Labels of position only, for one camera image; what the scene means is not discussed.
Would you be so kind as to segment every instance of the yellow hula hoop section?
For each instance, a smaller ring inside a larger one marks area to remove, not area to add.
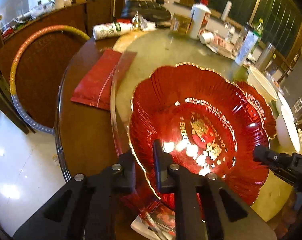
[[[51,133],[54,135],[54,129],[41,125],[39,123],[37,123],[36,121],[34,121],[27,113],[26,111],[23,109],[21,103],[19,102],[19,99],[17,97],[17,93],[16,93],[16,86],[15,86],[15,75],[16,75],[16,69],[17,69],[17,65],[21,59],[22,54],[24,53],[24,51],[26,50],[26,48],[33,42],[35,41],[37,38],[47,34],[47,33],[51,33],[51,32],[57,32],[57,31],[66,31],[69,33],[73,33],[75,35],[81,36],[83,39],[85,40],[89,40],[90,37],[84,33],[83,31],[71,27],[71,26],[67,26],[67,25],[54,25],[54,26],[50,26],[50,27],[46,27],[43,28],[39,31],[37,31],[36,33],[34,33],[33,35],[31,35],[23,44],[22,46],[19,48],[17,54],[15,55],[15,58],[13,60],[12,63],[12,67],[11,67],[11,72],[10,72],[10,76],[9,76],[9,91],[11,93],[11,97],[13,100],[13,104],[16,108],[16,110],[18,111],[19,115],[23,118],[23,120],[28,123],[33,129],[35,130],[39,130],[42,132],[46,132],[46,133]]]

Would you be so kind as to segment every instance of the white tile floor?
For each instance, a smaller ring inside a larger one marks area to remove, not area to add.
[[[54,156],[52,135],[25,135],[0,111],[0,224],[10,236],[64,185]]]

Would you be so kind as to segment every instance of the red pouch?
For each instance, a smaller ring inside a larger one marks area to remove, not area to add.
[[[112,76],[121,55],[107,49],[78,84],[71,101],[109,111]]]

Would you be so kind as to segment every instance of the silver screw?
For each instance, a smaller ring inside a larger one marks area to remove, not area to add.
[[[172,163],[172,164],[170,165],[170,169],[171,169],[171,170],[176,171],[176,170],[178,170],[179,168],[180,168],[180,166],[179,166],[178,164],[176,164],[176,163]]]
[[[119,171],[121,170],[121,168],[122,168],[121,164],[116,163],[112,165],[112,170],[114,171]]]
[[[81,180],[84,179],[84,175],[81,174],[81,173],[76,174],[76,175],[74,176],[74,179],[75,179],[76,181],[81,181]]]
[[[211,180],[215,180],[215,179],[217,179],[217,177],[218,177],[218,176],[217,176],[215,173],[213,173],[213,172],[208,173],[207,176],[208,176],[208,179],[211,179]]]

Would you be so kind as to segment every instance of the red bowl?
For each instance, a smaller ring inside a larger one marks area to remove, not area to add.
[[[236,84],[245,92],[245,96],[248,101],[258,109],[262,117],[262,124],[269,136],[269,139],[274,139],[277,135],[276,120],[274,119],[272,109],[267,104],[264,96],[261,95],[253,86],[244,81],[238,81]]]
[[[160,139],[174,162],[205,175],[214,172],[251,205],[268,176],[253,161],[257,145],[269,147],[259,111],[237,85],[191,63],[158,68],[132,98],[129,139],[145,184],[137,191],[147,205],[156,195],[174,209],[174,195],[155,190],[152,143]]]

